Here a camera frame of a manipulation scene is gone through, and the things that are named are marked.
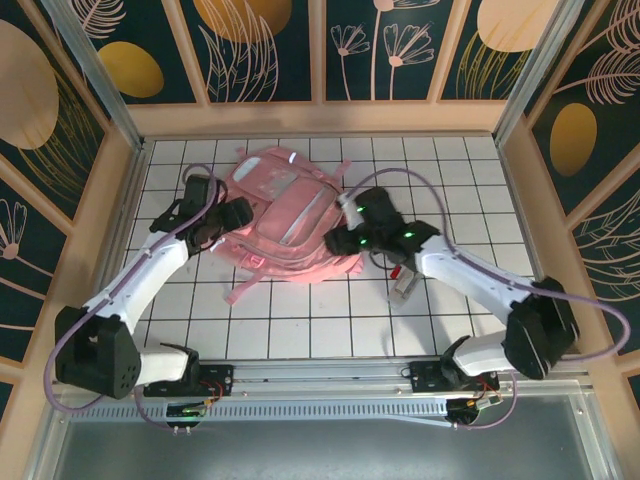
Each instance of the small pink object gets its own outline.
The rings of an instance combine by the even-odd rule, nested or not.
[[[335,256],[324,244],[329,230],[346,223],[337,200],[350,164],[345,160],[329,175],[282,147],[242,155],[225,182],[229,199],[249,201],[253,221],[226,234],[214,253],[253,276],[231,292],[229,304],[264,277],[319,283],[362,271],[360,255]]]

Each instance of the grid line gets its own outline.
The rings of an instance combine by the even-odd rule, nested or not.
[[[455,237],[456,244],[460,245],[462,248],[465,248],[465,246],[469,246],[470,248],[475,247],[476,249],[479,250],[479,252],[483,256],[485,255],[485,252],[486,254],[489,254],[489,251],[490,251],[491,253],[489,256],[494,263],[497,263],[497,260],[498,260],[497,258],[498,252],[496,251],[496,247],[498,245],[524,245],[524,240],[513,241],[517,239],[514,236],[513,232],[511,231],[511,229],[515,226],[515,222],[513,222],[513,217],[512,217],[514,215],[513,209],[508,209],[509,206],[505,204],[505,207],[508,209],[508,211],[505,211],[503,213],[487,212],[486,209],[484,208],[484,205],[482,204],[479,187],[483,187],[483,188],[487,187],[489,188],[489,192],[491,191],[491,187],[494,187],[494,188],[505,187],[505,186],[508,187],[508,184],[507,184],[508,180],[503,178],[504,174],[498,175],[499,172],[495,166],[486,166],[482,168],[478,167],[478,165],[480,165],[480,163],[478,162],[487,162],[487,161],[496,162],[496,159],[495,158],[485,159],[485,160],[471,159],[472,155],[471,155],[470,149],[473,146],[467,145],[464,139],[462,139],[465,145],[467,158],[459,158],[458,161],[456,162],[455,159],[450,159],[452,158],[452,155],[451,155],[452,151],[449,151],[448,153],[444,151],[443,153],[442,145],[440,145],[441,148],[440,150],[438,150],[435,147],[435,144],[432,138],[430,137],[425,137],[425,138],[427,138],[427,140],[424,140],[424,141],[421,140],[421,141],[418,141],[417,143],[412,143],[411,155],[410,155],[412,157],[411,162],[414,162],[412,163],[413,166],[415,166],[416,168],[419,168],[419,165],[416,165],[415,162],[421,162],[421,160],[417,160],[415,158],[420,158],[421,156],[424,156],[429,158],[428,160],[425,159],[424,161],[435,162],[435,165],[437,165],[437,169],[438,169],[437,178],[439,179],[438,183],[442,184],[442,185],[438,185],[437,188],[439,189],[439,191],[441,189],[440,196],[444,201],[445,208],[446,208],[445,221],[449,222],[450,232],[452,236]],[[282,141],[283,139],[278,139],[277,141],[278,145],[282,145]],[[245,148],[248,149],[250,145],[248,139],[241,139],[239,142],[236,143],[236,145],[240,146],[242,142],[244,143]],[[429,142],[431,143],[431,148],[433,148],[434,151],[436,152],[435,158],[430,156],[431,154],[428,152]],[[459,141],[456,141],[456,142],[453,142],[453,143],[455,143],[455,146],[457,146],[457,148],[459,149],[460,148]],[[332,164],[335,164],[337,166],[341,161],[343,161],[345,153],[347,153],[345,150],[347,144],[344,143],[344,148],[343,148],[343,139],[341,138],[322,139],[322,141],[315,142],[315,141],[312,141],[311,137],[305,137],[305,138],[299,139],[297,142],[294,142],[291,145],[294,145],[294,149],[306,148],[306,150],[308,151],[309,158],[311,158],[312,161],[315,163],[331,162]],[[161,151],[161,152],[166,151],[157,147],[158,147],[157,145],[154,146],[154,150],[153,150],[154,153],[157,151]],[[218,166],[219,168],[219,165],[222,164],[224,166],[228,166],[229,168],[232,168],[232,165],[236,162],[237,159],[234,158],[232,160],[231,158],[232,152],[230,150],[229,150],[229,157],[227,158],[226,156],[224,156],[223,158],[224,152],[222,149],[231,148],[233,147],[233,145],[232,144],[225,145],[217,141],[215,142],[214,145],[212,145],[212,147],[213,148],[211,148],[211,150],[213,151],[213,159],[212,159],[211,165],[214,167]],[[360,140],[350,144],[349,148],[354,149],[353,156],[362,158],[362,159],[352,160],[352,161],[354,163],[356,162],[361,163],[360,167],[364,168],[364,170],[372,168],[372,171],[378,171],[380,168],[383,168],[383,167],[387,168],[387,167],[396,166],[394,164],[397,164],[398,167],[403,167],[403,168],[409,167],[409,160],[408,160],[409,147],[408,147],[408,144],[405,142],[405,139],[402,137],[392,138],[391,140],[385,140],[384,138],[379,138],[379,139],[376,138],[375,141],[373,137],[361,137]],[[422,155],[420,153],[420,148],[427,149],[425,150],[425,155]],[[210,155],[210,153],[208,151],[205,152],[202,149],[202,147],[196,147],[196,148],[194,148],[193,146],[189,147],[189,144],[185,142],[182,145],[182,158],[180,163],[154,164],[153,161],[151,162],[146,172],[146,177],[143,184],[143,192],[139,199],[139,203],[137,205],[137,210],[136,210],[134,228],[136,225],[138,225],[138,229],[135,232],[136,233],[135,236],[133,235],[133,230],[132,230],[132,234],[129,237],[129,241],[127,243],[127,247],[128,247],[127,257],[132,258],[135,255],[137,247],[139,247],[139,245],[141,244],[141,239],[143,239],[143,235],[144,235],[143,229],[154,218],[153,212],[166,210],[168,205],[164,205],[164,203],[168,201],[168,197],[170,197],[170,194],[173,193],[173,197],[175,198],[183,190],[184,187],[180,184],[179,177],[186,165],[185,161],[189,162],[190,160],[193,160],[191,156],[187,158],[187,152],[193,152],[198,157],[204,156],[206,154],[208,158]],[[465,155],[460,151],[458,156],[464,157]],[[166,154],[164,158],[165,160],[171,161],[171,159],[167,158]],[[368,167],[368,166],[365,167],[364,165],[362,165],[363,162],[368,162],[371,165],[371,167]],[[176,179],[176,182],[175,182],[175,189],[171,190],[170,188],[169,189],[166,188],[166,186],[168,186],[169,184],[173,184],[173,178],[171,177],[171,174],[173,170],[175,170],[176,168],[179,169],[177,174],[178,178]],[[331,169],[331,165],[322,165],[322,168]],[[433,173],[430,173],[430,175],[435,175],[435,168],[436,167],[433,166],[432,168]],[[399,207],[400,210],[402,210],[403,215],[407,216],[408,218],[413,217],[413,219],[417,219],[418,216],[420,216],[421,219],[427,221],[428,223],[437,222],[435,224],[439,225],[440,220],[439,219],[435,220],[435,218],[436,218],[436,215],[438,215],[439,217],[440,214],[436,212],[436,209],[433,206],[433,199],[430,198],[430,194],[429,196],[426,195],[428,193],[427,192],[428,188],[422,185],[415,184],[415,182],[412,182],[408,174],[406,174],[406,180],[405,180],[405,176],[403,175],[399,176],[397,174],[387,175],[385,176],[384,181],[381,181],[381,182],[379,182],[378,178],[376,177],[375,181],[371,182],[371,184],[383,185],[384,188],[390,188],[389,193],[391,195],[392,201],[394,201],[394,203],[399,202],[396,206]],[[456,191],[454,188],[454,191],[451,191],[452,187],[458,187],[458,190]],[[459,187],[468,188],[468,191],[465,191],[465,189],[460,189]],[[472,194],[476,200],[473,200],[473,199],[470,200],[469,199],[470,194]],[[456,210],[455,213],[451,213],[452,207],[449,201],[450,195],[455,195],[454,205],[455,207],[457,207],[455,208]],[[469,207],[470,205],[471,206],[475,205],[475,203],[472,203],[475,201],[479,203],[479,207],[475,206],[473,208],[470,208]],[[479,215],[482,215],[482,221],[478,218]],[[491,231],[489,230],[490,224],[492,225],[492,228],[494,230],[491,230]],[[473,229],[476,228],[474,227],[475,225],[477,225],[477,228],[479,228],[480,225],[483,225],[484,229],[487,232],[486,237],[484,234],[474,233]],[[503,260],[507,255],[507,253],[505,252],[503,251],[500,252],[501,258]],[[211,255],[211,254],[208,252],[204,252],[202,255]],[[512,260],[513,260],[512,257],[508,257],[504,261],[511,262]],[[367,269],[375,268],[372,265],[369,265],[367,258],[365,258],[365,262],[367,262]],[[382,263],[382,265],[385,268],[389,266],[389,262],[384,257],[382,258],[382,262],[380,263]],[[184,342],[185,344],[188,344],[192,322],[223,322],[224,321],[226,323],[226,338],[224,339],[224,341],[220,337],[216,339],[216,341],[219,343],[219,346],[216,347],[216,350],[217,349],[224,350],[223,352],[220,353],[220,357],[223,357],[229,360],[236,360],[239,358],[234,358],[235,356],[242,356],[243,358],[246,358],[247,356],[251,356],[252,350],[248,350],[246,346],[243,348],[242,345],[240,345],[239,343],[239,342],[248,340],[249,342],[252,342],[251,343],[252,345],[256,345],[256,348],[260,348],[259,355],[265,355],[265,352],[266,352],[266,355],[260,358],[265,358],[265,359],[270,358],[272,356],[272,353],[275,352],[275,350],[273,350],[272,352],[272,348],[271,348],[272,341],[275,342],[277,340],[277,339],[274,340],[272,336],[276,335],[276,332],[278,332],[277,333],[278,335],[280,334],[291,335],[291,338],[293,339],[292,343],[296,343],[297,345],[297,349],[295,351],[298,352],[298,354],[297,355],[292,354],[290,357],[287,357],[287,358],[294,358],[294,357],[299,358],[300,357],[299,352],[301,350],[301,345],[299,342],[302,341],[306,343],[307,340],[304,334],[301,336],[300,330],[293,330],[294,328],[296,328],[296,322],[295,321],[281,322],[278,324],[277,329],[274,328],[275,327],[275,323],[273,322],[274,319],[278,319],[278,320],[290,319],[290,320],[301,320],[301,321],[309,322],[308,357],[315,358],[313,355],[313,346],[315,345],[316,348],[321,348],[325,350],[326,348],[325,345],[327,346],[329,345],[326,342],[333,340],[331,338],[332,330],[327,330],[327,328],[331,328],[331,327],[327,327],[326,325],[316,324],[317,328],[315,329],[313,328],[314,319],[326,318],[326,319],[341,319],[339,321],[333,320],[334,323],[331,323],[330,325],[335,325],[336,328],[340,329],[339,331],[344,332],[344,338],[341,339],[342,346],[336,347],[335,349],[329,348],[328,350],[332,352],[335,351],[336,354],[340,352],[342,355],[350,354],[351,356],[358,356],[358,354],[362,355],[364,352],[373,352],[375,353],[376,356],[378,354],[380,356],[383,356],[383,353],[387,352],[386,355],[393,354],[394,356],[398,356],[399,352],[402,352],[404,354],[408,349],[414,348],[414,347],[408,347],[406,342],[410,340],[408,339],[407,336],[415,335],[415,332],[409,331],[409,333],[407,333],[407,331],[404,330],[405,327],[399,326],[399,325],[403,325],[402,320],[400,320],[401,323],[395,323],[398,320],[394,320],[394,319],[406,318],[408,322],[406,325],[415,325],[415,324],[419,325],[420,321],[416,319],[425,319],[425,316],[429,317],[431,340],[428,340],[426,338],[419,339],[420,340],[419,343],[423,345],[420,348],[426,348],[427,350],[430,350],[431,347],[429,345],[432,345],[434,351],[437,347],[436,331],[438,332],[438,342],[440,343],[442,348],[444,346],[442,335],[447,335],[450,328],[455,329],[456,326],[458,329],[461,328],[460,321],[454,321],[453,327],[449,327],[448,326],[449,322],[446,321],[447,318],[449,317],[460,317],[461,315],[464,315],[465,318],[468,318],[470,322],[471,332],[474,335],[478,334],[478,332],[476,331],[477,328],[485,327],[484,322],[487,322],[486,325],[489,325],[488,322],[495,321],[494,317],[491,314],[486,313],[484,310],[481,310],[480,313],[473,313],[471,308],[472,306],[469,302],[469,299],[465,298],[464,300],[462,299],[457,300],[458,297],[454,298],[454,297],[446,297],[446,296],[440,298],[440,295],[444,294],[441,291],[432,290],[430,292],[430,289],[428,288],[429,277],[426,277],[422,280],[422,288],[424,288],[425,290],[426,301],[424,299],[420,300],[420,304],[416,304],[417,306],[414,305],[411,307],[411,309],[407,309],[406,311],[408,311],[408,313],[406,314],[400,313],[401,310],[391,309],[388,303],[383,303],[380,299],[377,299],[377,298],[374,299],[375,305],[372,303],[372,305],[369,306],[367,304],[368,302],[367,298],[363,298],[363,297],[369,296],[369,293],[368,293],[369,291],[377,292],[378,289],[382,290],[386,286],[386,292],[388,295],[390,288],[392,287],[392,284],[393,284],[393,281],[391,281],[388,277],[388,272],[384,272],[384,271],[379,272],[378,270],[366,270],[368,274],[361,277],[357,277],[354,275],[346,275],[346,279],[342,277],[329,279],[326,282],[328,284],[327,285],[328,288],[327,287],[313,288],[311,285],[309,285],[307,288],[303,289],[303,291],[305,291],[306,294],[308,295],[308,301],[305,302],[304,300],[302,300],[303,302],[302,305],[300,305],[300,302],[298,302],[298,306],[296,307],[296,310],[291,311],[291,315],[289,316],[287,316],[288,312],[286,310],[282,311],[282,307],[280,308],[280,310],[278,310],[277,312],[278,315],[274,316],[275,312],[273,312],[274,306],[276,304],[275,300],[283,298],[283,297],[274,297],[274,295],[276,295],[276,293],[274,292],[274,284],[281,285],[283,283],[283,280],[269,280],[269,285],[268,285],[269,294],[267,295],[266,291],[263,291],[262,296],[258,296],[259,298],[256,297],[257,299],[256,301],[259,302],[259,305],[254,305],[253,308],[248,308],[245,310],[245,307],[247,305],[243,305],[241,307],[242,313],[240,313],[239,310],[236,310],[236,313],[234,313],[235,307],[233,306],[228,308],[228,313],[226,314],[223,313],[225,311],[225,308],[221,306],[221,303],[218,303],[218,302],[222,302],[222,303],[225,302],[222,296],[221,298],[211,298],[210,302],[206,301],[208,299],[205,300],[204,308],[207,308],[209,305],[211,305],[211,309],[212,309],[211,313],[208,313],[206,310],[202,310],[203,308],[202,306],[195,305],[196,299],[202,302],[202,298],[196,297],[196,288],[200,287],[201,289],[213,289],[215,291],[220,291],[221,289],[224,289],[224,295],[226,295],[228,288],[231,287],[233,289],[237,285],[239,285],[239,283],[242,281],[242,277],[240,276],[240,271],[238,269],[229,268],[228,270],[226,269],[223,270],[224,272],[223,276],[225,277],[223,280],[219,280],[220,275],[218,274],[216,274],[216,276],[212,280],[207,280],[207,281],[198,280],[198,276],[201,275],[201,273],[204,273],[202,272],[204,268],[205,268],[204,266],[202,269],[200,268],[200,261],[198,261],[195,267],[196,273],[195,273],[194,280],[191,280],[191,274],[189,274],[188,278],[185,278],[183,276],[178,276],[178,277],[175,277],[176,281],[170,280],[169,282],[167,282],[168,284],[172,284],[172,285],[187,284],[187,285],[190,285],[190,287],[192,288],[192,291],[189,292],[187,287],[175,287],[173,290],[169,289],[168,293],[166,293],[167,295],[172,295],[172,294],[183,295],[182,298],[177,298],[176,301],[180,301],[181,305],[183,305],[183,308],[185,309],[187,307],[186,303],[189,300],[185,299],[184,295],[187,293],[190,293],[191,303],[189,305],[189,315],[187,319],[184,319],[182,317],[172,319],[170,314],[163,313],[163,311],[161,311],[162,309],[166,308],[165,305],[168,305],[168,304],[171,305],[173,301],[172,298],[163,299],[162,302],[156,302],[155,299],[152,300],[152,302],[149,305],[150,318],[149,318],[149,321],[147,322],[147,330],[145,332],[146,335],[144,336],[145,345],[148,343],[148,340],[150,339],[149,335],[151,332],[151,326],[155,322],[158,322],[159,324],[160,322],[174,321],[177,325],[175,329],[176,337],[178,336],[178,334],[180,337],[182,337],[185,331],[184,330],[185,324],[180,322],[187,321],[188,323],[186,324],[186,338],[184,338]],[[368,289],[368,287],[366,286],[367,282],[371,284],[372,286],[371,289]],[[354,297],[352,299],[352,294],[354,294],[355,292],[354,288],[356,287],[359,289],[357,290],[358,292],[367,292],[367,294],[358,295],[357,298]],[[338,300],[336,300],[335,298],[331,298],[333,293],[328,294],[326,292],[336,292],[336,294],[340,295],[339,298],[344,298],[344,295],[346,293],[346,299],[344,301],[347,303],[338,304]],[[246,295],[247,297],[249,297],[247,300],[251,302],[252,301],[251,290],[249,290]],[[447,306],[446,303],[443,303],[447,301],[446,300],[447,298],[451,298],[452,300],[454,300],[456,302],[455,306],[452,306],[452,305]],[[318,306],[321,304],[324,304],[324,307],[320,307],[320,309],[318,309]],[[425,305],[425,308],[427,310],[424,313],[422,312],[422,306],[421,306],[423,304]],[[447,311],[447,313],[440,313],[438,310],[445,310]],[[358,315],[354,313],[367,313],[367,315]],[[439,325],[434,325],[434,321],[433,321],[434,315],[439,318],[439,321],[441,322],[439,323]],[[165,318],[164,319],[155,318],[158,316],[165,317]],[[372,319],[371,326],[368,325],[366,321],[367,319]],[[386,326],[387,325],[386,321],[382,321],[382,319],[388,319],[389,321],[388,327]],[[246,325],[244,327],[244,334],[243,334],[244,336],[238,335],[238,332],[240,330],[235,328],[234,328],[235,333],[232,336],[231,328],[233,326],[232,325],[233,320],[254,320],[256,327],[258,327],[256,328],[256,330],[259,331],[258,333],[255,333],[255,335],[257,336],[247,337],[248,335],[247,332],[251,332],[252,329],[247,327]],[[202,323],[199,323],[198,325],[199,325],[198,328],[206,328],[206,327],[203,327]],[[164,328],[162,329],[162,332],[164,335],[163,339],[173,332],[171,330],[172,328],[173,327],[169,325],[164,326]],[[384,336],[384,338],[377,340],[377,344],[378,344],[377,347],[371,344],[363,343],[363,342],[372,342],[373,337],[378,335],[377,332],[379,332],[381,328],[382,328],[381,334]],[[429,328],[427,328],[426,325],[424,326],[424,329],[429,331]],[[219,331],[220,336],[222,336],[223,334],[223,329],[220,324],[218,324],[218,327],[216,327],[213,331],[216,331],[216,332]],[[389,335],[388,333],[389,331],[390,331],[390,338],[387,340],[386,337]],[[383,343],[383,351],[380,350],[381,341]],[[279,358],[283,355],[285,356],[287,355],[286,342],[284,346],[281,346],[282,344],[283,342],[279,342],[277,347],[278,349],[277,356]]]

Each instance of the leaf line drawing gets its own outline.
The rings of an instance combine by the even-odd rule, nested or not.
[[[384,45],[387,50],[391,78],[389,80],[389,100],[393,100],[393,82],[396,68],[406,65],[429,62],[434,58],[434,49],[427,48],[431,43],[428,23],[424,27],[407,25],[398,36],[398,24],[384,27]]]
[[[342,82],[344,83],[344,91],[347,94],[347,100],[351,100],[349,92],[349,84],[347,83],[347,72],[344,65],[344,58],[349,55],[357,55],[369,51],[371,44],[365,42],[366,34],[362,30],[363,25],[357,27],[349,25],[342,30],[340,25],[331,27],[331,38],[333,44],[340,55],[340,66],[342,67]]]
[[[106,40],[127,15],[124,0],[69,0],[89,38]]]
[[[611,47],[593,64],[586,78],[557,88],[553,95],[584,85],[591,103],[623,105],[640,87],[640,0],[618,0],[609,26],[578,51],[606,36]]]
[[[475,50],[476,42],[479,42],[477,50]],[[491,81],[489,100],[508,98],[530,54],[531,50],[522,52],[513,66],[504,71],[504,66],[512,54],[487,47],[480,39],[479,32],[476,31],[460,58],[456,73],[456,98],[467,100],[487,98],[483,90],[489,81]]]
[[[211,0],[202,2],[211,35],[199,26],[209,53],[206,88],[215,102],[255,102],[268,95],[270,101],[278,86],[278,52],[271,28],[256,18],[245,0],[247,24],[231,0],[221,0],[225,21]]]
[[[378,51],[378,36],[380,33],[380,19],[383,12],[392,10],[405,10],[411,8],[431,7],[440,3],[440,0],[373,0],[376,7],[376,20],[373,27],[373,42],[371,49],[371,100],[376,99],[376,55]]]
[[[87,163],[93,161],[99,142],[84,103],[55,68],[53,72],[60,99],[56,129],[42,147],[18,151],[38,180],[57,196],[77,203],[91,169]]]
[[[589,278],[600,287],[598,298],[640,298],[640,191],[619,207],[583,220],[574,238]]]
[[[640,48],[640,0],[618,0],[609,19],[609,26],[585,43],[576,55],[605,35],[609,44],[620,52]]]
[[[585,85],[592,103],[623,105],[640,87],[640,49],[633,52],[611,50],[591,67],[587,78],[558,88],[555,93]]]

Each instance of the cable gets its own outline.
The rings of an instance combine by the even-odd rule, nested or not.
[[[104,395],[100,395],[99,397],[90,401],[86,405],[83,405],[82,407],[75,407],[75,408],[67,407],[66,405],[61,404],[55,398],[55,394],[53,393],[53,386],[51,382],[51,370],[53,369],[55,360],[57,356],[60,354],[62,347],[64,347],[67,344],[67,342],[73,337],[73,335],[75,335],[76,332],[80,330],[91,319],[91,317],[93,317],[93,315],[96,312],[100,311],[100,309],[108,305],[112,301],[111,299],[115,298],[118,295],[118,293],[120,293],[120,291],[127,285],[127,283],[133,277],[135,277],[135,275],[138,273],[138,271],[142,267],[143,263],[145,263],[148,259],[150,259],[153,256],[155,252],[157,252],[160,248],[162,248],[169,239],[175,237],[177,233],[189,228],[196,221],[198,221],[198,219],[200,219],[204,214],[206,214],[211,207],[216,205],[217,199],[218,199],[218,182],[216,181],[216,177],[213,175],[213,170],[211,168],[209,168],[207,165],[204,165],[204,164],[194,163],[193,165],[189,165],[189,167],[187,167],[187,169],[183,174],[183,179],[186,178],[186,173],[188,173],[189,171],[193,170],[196,167],[204,168],[209,173],[209,176],[210,176],[209,183],[210,183],[210,186],[213,188],[213,194],[207,200],[207,204],[204,207],[202,207],[202,209],[192,218],[187,220],[182,225],[179,225],[178,227],[174,228],[172,231],[170,231],[169,233],[164,235],[162,238],[160,238],[157,242],[155,242],[151,247],[149,247],[149,249],[146,251],[146,256],[143,255],[138,259],[138,261],[131,267],[129,272],[127,272],[127,274],[122,277],[120,282],[118,282],[118,284],[113,288],[113,290],[109,292],[107,298],[101,300],[95,307],[93,307],[87,313],[85,313],[80,318],[80,320],[78,320],[60,338],[60,340],[58,340],[55,347],[53,348],[53,351],[51,352],[47,360],[47,364],[44,367],[43,383],[44,383],[45,396],[47,397],[47,400],[49,401],[49,403],[56,410],[59,410],[61,412],[68,413],[68,414],[84,412],[86,410],[89,410],[93,406],[95,406],[104,397]]]
[[[442,200],[440,199],[440,196],[438,195],[438,192],[436,191],[436,189],[434,188],[433,185],[431,185],[431,183],[429,183],[429,181],[424,178],[422,175],[413,172],[407,168],[383,168],[382,170],[378,170],[377,172],[372,173],[371,175],[367,175],[364,179],[362,179],[360,181],[360,183],[358,183],[355,187],[353,187],[351,190],[349,190],[349,192],[347,192],[347,197],[352,197],[353,195],[355,195],[355,192],[357,192],[359,189],[361,189],[369,180],[373,179],[374,177],[381,175],[383,173],[391,173],[391,172],[401,172],[401,173],[408,173],[409,175],[412,175],[414,177],[416,177],[418,180],[420,180],[422,183],[424,183],[427,187],[429,187],[429,190],[431,191],[431,194],[434,196],[434,198],[436,199],[436,202],[438,203],[438,208],[440,209],[440,216],[442,217],[442,236],[444,238],[444,241],[447,245],[447,247],[449,248],[449,250],[451,251],[451,253],[458,258],[461,262],[463,262],[464,264],[468,265],[469,267],[477,270],[478,272],[482,273],[483,275],[486,275],[487,277],[491,278],[492,280],[495,280],[496,282],[499,282],[503,285],[507,285],[507,288],[516,288],[518,290],[523,290],[525,292],[529,292],[532,293],[533,295],[537,295],[537,296],[542,296],[542,297],[549,297],[549,298],[555,298],[558,300],[565,300],[567,302],[582,302],[585,303],[587,305],[591,305],[592,307],[596,307],[599,308],[600,310],[602,310],[603,312],[608,312],[611,315],[613,315],[614,317],[616,317],[618,319],[618,321],[620,322],[620,324],[622,325],[622,335],[620,336],[620,338],[618,339],[617,342],[615,342],[613,345],[611,345],[608,348],[605,348],[599,352],[594,352],[594,353],[588,353],[585,355],[577,355],[571,358],[561,358],[559,360],[559,362],[563,362],[563,363],[581,363],[581,362],[586,362],[588,360],[595,360],[595,359],[599,359],[599,358],[603,358],[603,357],[607,357],[609,355],[613,355],[616,352],[618,352],[620,349],[622,349],[622,347],[624,347],[624,345],[627,343],[627,341],[629,340],[629,337],[631,336],[631,325],[629,325],[629,320],[627,320],[627,318],[624,316],[624,314],[618,310],[617,308],[614,308],[610,305],[607,305],[605,303],[600,303],[596,300],[592,300],[590,298],[586,298],[586,297],[582,297],[580,295],[572,295],[572,294],[568,294],[568,293],[563,293],[563,292],[555,292],[553,290],[546,290],[543,288],[537,288],[537,287],[532,287],[529,285],[522,285],[520,283],[516,283],[513,282],[512,280],[509,280],[505,277],[503,277],[502,275],[498,274],[498,273],[494,273],[486,268],[484,268],[482,265],[479,265],[477,263],[475,263],[473,260],[471,260],[470,258],[467,258],[462,252],[460,252],[456,246],[454,245],[453,241],[451,240],[450,236],[449,236],[449,226],[448,226],[448,222],[446,219],[446,210],[444,207],[444,204],[442,203]]]
[[[371,260],[371,263],[373,263],[376,267],[378,267],[380,270],[393,270],[395,267],[385,267],[383,265],[380,265],[378,262],[376,262],[376,259],[373,258],[373,252],[369,252],[369,260]]]
[[[511,376],[511,381],[513,382],[513,399],[511,400],[511,405],[509,405],[509,410],[507,410],[507,413],[505,413],[502,417],[500,417],[495,422],[487,423],[486,425],[454,424],[454,426],[460,427],[464,430],[486,430],[487,428],[497,427],[501,423],[504,423],[507,420],[507,418],[511,416],[511,414],[516,408],[516,403],[518,402],[518,382],[516,381],[516,376],[514,375],[513,372],[509,372],[509,375]]]

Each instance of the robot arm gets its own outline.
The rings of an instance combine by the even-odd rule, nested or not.
[[[383,188],[366,190],[355,202],[346,197],[341,201],[347,225],[325,236],[332,253],[384,253],[392,263],[440,280],[473,298],[506,326],[502,332],[462,337],[449,347],[441,356],[441,368],[453,385],[464,385],[485,372],[513,369],[528,378],[543,379],[577,339],[578,327],[567,302],[537,297],[510,285],[563,291],[554,279],[533,282],[460,248],[452,251],[437,228],[421,221],[405,223]],[[471,267],[461,256],[505,277],[509,284]]]
[[[191,175],[184,198],[174,201],[151,225],[151,233],[135,258],[82,308],[65,307],[56,318],[58,341],[85,313],[105,299],[62,348],[56,358],[59,381],[120,399],[136,385],[159,381],[181,382],[186,389],[198,380],[198,353],[180,345],[161,344],[138,351],[132,335],[140,315],[164,283],[186,261],[231,230],[253,218],[249,203],[237,198],[214,205],[191,227],[152,246],[184,224],[207,204],[209,178]]]

